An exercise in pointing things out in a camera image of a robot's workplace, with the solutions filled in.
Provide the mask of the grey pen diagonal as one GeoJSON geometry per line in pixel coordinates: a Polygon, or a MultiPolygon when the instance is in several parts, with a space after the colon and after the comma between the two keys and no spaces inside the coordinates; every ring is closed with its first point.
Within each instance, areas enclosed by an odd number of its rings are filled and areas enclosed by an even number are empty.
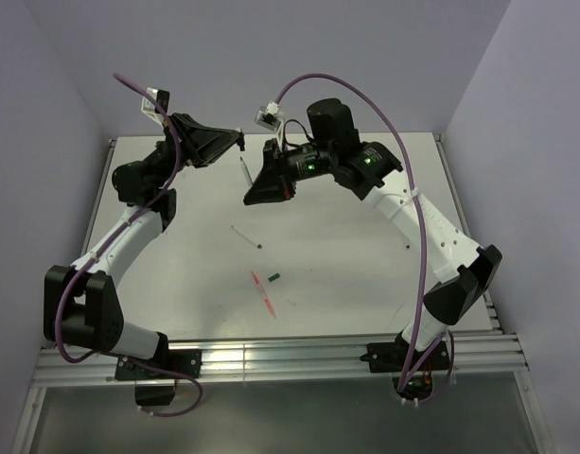
{"type": "Polygon", "coordinates": [[[245,163],[244,159],[241,156],[239,157],[239,164],[240,164],[240,168],[241,168],[241,171],[243,173],[244,179],[246,181],[246,184],[247,184],[248,188],[251,188],[253,185],[251,173],[249,171],[249,168],[247,167],[247,164],[245,163]]]}

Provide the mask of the black pen cap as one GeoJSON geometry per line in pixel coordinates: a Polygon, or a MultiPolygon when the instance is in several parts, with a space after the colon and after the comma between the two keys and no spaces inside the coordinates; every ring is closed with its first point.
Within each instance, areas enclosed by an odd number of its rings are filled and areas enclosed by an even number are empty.
{"type": "Polygon", "coordinates": [[[245,146],[245,138],[244,138],[244,134],[242,132],[240,132],[238,134],[237,146],[239,147],[239,150],[240,151],[244,151],[246,149],[246,146],[245,146]]]}

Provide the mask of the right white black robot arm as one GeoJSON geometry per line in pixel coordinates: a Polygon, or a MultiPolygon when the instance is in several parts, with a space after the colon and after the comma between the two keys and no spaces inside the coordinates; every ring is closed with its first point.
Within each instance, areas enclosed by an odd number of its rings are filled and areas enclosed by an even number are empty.
{"type": "Polygon", "coordinates": [[[485,293],[502,259],[493,245],[481,246],[465,235],[416,187],[407,169],[380,142],[360,139],[348,106],[337,98],[308,107],[311,136],[290,146],[286,121],[275,102],[260,108],[256,124],[274,137],[263,148],[262,168],[243,198],[246,205],[290,201],[297,183],[324,175],[378,210],[414,246],[425,246],[421,263],[432,270],[436,284],[419,290],[416,315],[396,346],[398,362],[414,369],[430,353],[429,346],[454,326],[485,293]]]}

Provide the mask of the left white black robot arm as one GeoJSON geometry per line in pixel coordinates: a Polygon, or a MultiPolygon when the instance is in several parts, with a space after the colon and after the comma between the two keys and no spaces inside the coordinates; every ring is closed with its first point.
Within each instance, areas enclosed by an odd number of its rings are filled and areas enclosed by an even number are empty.
{"type": "Polygon", "coordinates": [[[229,148],[245,147],[240,129],[205,127],[186,113],[170,116],[165,137],[141,160],[118,166],[112,186],[124,204],[119,221],[92,249],[44,278],[44,334],[69,363],[94,354],[137,359],[149,377],[171,365],[163,333],[125,319],[116,287],[133,262],[176,214],[172,182],[185,167],[214,164],[229,148]]]}

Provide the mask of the red pen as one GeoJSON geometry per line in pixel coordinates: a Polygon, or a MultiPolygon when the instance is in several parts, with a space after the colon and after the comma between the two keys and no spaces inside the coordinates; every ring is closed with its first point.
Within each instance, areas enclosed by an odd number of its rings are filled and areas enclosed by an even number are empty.
{"type": "Polygon", "coordinates": [[[260,296],[262,297],[262,300],[263,300],[267,310],[271,314],[272,318],[276,319],[276,313],[275,313],[275,310],[272,306],[272,302],[271,302],[268,294],[266,293],[266,290],[264,289],[260,279],[258,278],[258,276],[256,275],[256,273],[254,271],[251,271],[251,275],[252,275],[252,279],[255,283],[255,286],[256,286],[260,296]]]}

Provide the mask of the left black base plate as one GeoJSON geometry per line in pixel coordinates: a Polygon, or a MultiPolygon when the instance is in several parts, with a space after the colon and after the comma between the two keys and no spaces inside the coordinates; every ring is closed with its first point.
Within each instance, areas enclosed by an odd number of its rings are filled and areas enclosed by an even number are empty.
{"type": "MultiPolygon", "coordinates": [[[[192,378],[198,378],[202,366],[202,350],[170,350],[167,361],[164,364],[156,363],[154,360],[145,363],[151,367],[175,374],[188,375],[192,378]]],[[[157,379],[173,379],[173,376],[165,375],[161,372],[153,372],[150,369],[144,369],[129,361],[121,361],[115,368],[114,379],[116,381],[145,381],[157,379]]]]}

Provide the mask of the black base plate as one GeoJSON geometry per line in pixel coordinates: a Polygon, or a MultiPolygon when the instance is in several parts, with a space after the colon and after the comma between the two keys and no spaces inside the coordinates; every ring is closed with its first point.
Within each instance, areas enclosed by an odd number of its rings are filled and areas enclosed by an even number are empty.
{"type": "MultiPolygon", "coordinates": [[[[154,360],[145,363],[151,367],[175,374],[188,375],[192,378],[198,378],[202,366],[202,350],[170,350],[167,361],[164,364],[156,363],[154,360]]],[[[129,361],[121,361],[115,368],[114,379],[116,381],[145,381],[157,379],[173,379],[173,376],[165,375],[161,372],[153,372],[150,369],[144,369],[129,361]]]]}
{"type": "MultiPolygon", "coordinates": [[[[368,364],[372,374],[400,373],[407,358],[409,344],[401,338],[389,342],[371,342],[360,361],[368,364]]],[[[449,352],[441,341],[417,368],[418,372],[444,371],[449,367],[449,352]]]]}

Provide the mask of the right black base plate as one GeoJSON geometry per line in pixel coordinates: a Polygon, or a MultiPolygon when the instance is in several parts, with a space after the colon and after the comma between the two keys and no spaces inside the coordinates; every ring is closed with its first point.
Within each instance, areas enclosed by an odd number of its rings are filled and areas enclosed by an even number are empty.
{"type": "MultiPolygon", "coordinates": [[[[389,342],[371,342],[360,361],[368,364],[372,374],[400,373],[407,358],[409,344],[401,338],[389,342]]],[[[449,352],[441,341],[417,368],[418,372],[444,371],[449,367],[449,352]]]]}

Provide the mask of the black box under rail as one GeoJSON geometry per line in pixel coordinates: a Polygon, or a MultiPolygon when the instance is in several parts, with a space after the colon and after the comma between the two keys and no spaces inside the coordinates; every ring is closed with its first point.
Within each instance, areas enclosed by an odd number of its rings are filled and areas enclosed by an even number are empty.
{"type": "Polygon", "coordinates": [[[134,387],[134,401],[141,407],[166,407],[175,397],[173,386],[137,385],[134,387]]]}

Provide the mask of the aluminium rail frame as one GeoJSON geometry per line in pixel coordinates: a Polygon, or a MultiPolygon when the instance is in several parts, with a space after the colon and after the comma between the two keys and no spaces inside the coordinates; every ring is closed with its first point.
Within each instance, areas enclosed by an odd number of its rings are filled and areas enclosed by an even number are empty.
{"type": "MultiPolygon", "coordinates": [[[[362,378],[373,375],[360,356],[371,342],[392,335],[286,338],[274,340],[174,342],[173,350],[202,351],[202,384],[362,378]]],[[[499,331],[454,336],[457,374],[521,372],[529,369],[516,335],[499,331]]],[[[95,355],[80,364],[65,362],[54,349],[38,356],[32,388],[131,386],[114,378],[117,360],[95,355]]]]}

